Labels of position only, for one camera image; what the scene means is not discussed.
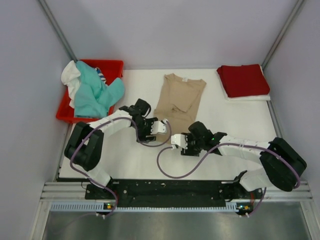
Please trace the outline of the beige t-shirt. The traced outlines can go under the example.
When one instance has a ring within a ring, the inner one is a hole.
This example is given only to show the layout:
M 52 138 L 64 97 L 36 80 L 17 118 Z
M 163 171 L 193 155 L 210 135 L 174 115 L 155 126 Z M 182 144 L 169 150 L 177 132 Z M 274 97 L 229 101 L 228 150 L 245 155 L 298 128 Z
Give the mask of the beige t-shirt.
M 202 79 L 188 79 L 174 73 L 164 76 L 163 85 L 154 116 L 168 120 L 171 130 L 157 134 L 158 142 L 165 142 L 169 136 L 187 133 L 188 127 L 196 121 L 201 97 L 207 83 Z

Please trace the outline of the teal t-shirt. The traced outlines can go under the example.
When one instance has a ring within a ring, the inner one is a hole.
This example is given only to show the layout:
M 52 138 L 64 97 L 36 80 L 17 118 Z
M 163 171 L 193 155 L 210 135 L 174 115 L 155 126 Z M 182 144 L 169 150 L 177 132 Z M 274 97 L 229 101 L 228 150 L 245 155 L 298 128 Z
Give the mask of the teal t-shirt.
M 110 107 L 125 94 L 123 81 L 117 77 L 105 87 L 100 85 L 101 80 L 95 68 L 81 60 L 76 62 L 76 67 L 80 71 L 80 87 L 75 94 L 74 116 L 97 119 L 106 117 Z

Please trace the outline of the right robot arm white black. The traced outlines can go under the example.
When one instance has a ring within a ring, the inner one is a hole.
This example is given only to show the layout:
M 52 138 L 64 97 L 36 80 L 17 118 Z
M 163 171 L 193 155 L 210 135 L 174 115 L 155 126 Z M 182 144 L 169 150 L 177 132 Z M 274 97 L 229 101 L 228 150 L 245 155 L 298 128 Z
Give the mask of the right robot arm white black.
M 259 164 L 260 168 L 244 170 L 235 177 L 233 192 L 239 198 L 272 186 L 291 192 L 299 187 L 307 168 L 307 163 L 283 138 L 270 141 L 236 138 L 225 132 L 212 133 L 200 121 L 190 125 L 188 132 L 173 135 L 171 144 L 180 147 L 183 156 L 197 157 L 201 151 L 207 151 Z

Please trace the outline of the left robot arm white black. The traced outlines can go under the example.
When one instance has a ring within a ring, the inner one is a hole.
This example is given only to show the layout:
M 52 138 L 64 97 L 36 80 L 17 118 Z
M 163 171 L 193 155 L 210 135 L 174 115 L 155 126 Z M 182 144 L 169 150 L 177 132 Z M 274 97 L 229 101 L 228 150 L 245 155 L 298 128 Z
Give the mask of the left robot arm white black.
M 114 191 L 113 185 L 109 183 L 111 176 L 99 166 L 105 137 L 133 127 L 139 143 L 155 141 L 152 127 L 159 119 L 148 118 L 150 112 L 151 106 L 139 98 L 134 105 L 122 106 L 102 119 L 88 123 L 80 121 L 75 124 L 64 156 L 69 159 L 69 165 L 74 171 L 96 185 L 96 192 L 102 198 L 109 198 Z

